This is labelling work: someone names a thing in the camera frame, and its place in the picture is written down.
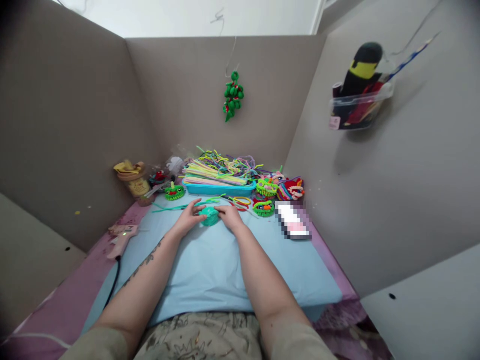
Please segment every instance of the wire hook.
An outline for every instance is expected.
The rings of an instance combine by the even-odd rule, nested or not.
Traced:
[[[232,60],[232,56],[234,55],[234,51],[235,51],[236,46],[237,46],[237,37],[235,36],[235,42],[233,43],[233,49],[231,50],[230,58],[228,59],[228,62],[226,63],[226,67],[225,67],[225,77],[227,79],[230,79],[232,77],[231,75],[228,75],[228,72],[229,72],[230,61]],[[233,70],[233,71],[234,72],[238,71],[239,67],[240,67],[240,63],[238,63],[235,70]]]

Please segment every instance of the black-yellow foam figure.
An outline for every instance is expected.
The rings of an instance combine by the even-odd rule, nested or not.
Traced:
[[[384,51],[376,42],[367,42],[358,49],[346,74],[341,97],[361,95],[372,82]]]

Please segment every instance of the right hand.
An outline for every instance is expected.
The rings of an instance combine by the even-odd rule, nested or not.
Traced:
[[[226,227],[233,232],[245,226],[236,206],[215,206],[215,209],[218,210],[218,216]]]

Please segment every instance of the bundle of pipe cleaners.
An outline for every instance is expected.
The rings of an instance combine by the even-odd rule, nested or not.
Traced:
[[[266,171],[257,165],[255,159],[248,155],[243,157],[222,156],[216,150],[203,150],[198,159],[191,160],[185,166],[186,184],[204,184],[219,186],[246,186],[260,173]]]

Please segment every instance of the green pipe cleaner ball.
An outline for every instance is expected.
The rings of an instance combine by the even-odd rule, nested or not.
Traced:
[[[198,214],[206,215],[206,219],[201,222],[204,226],[213,226],[219,222],[219,212],[211,206],[204,208]]]

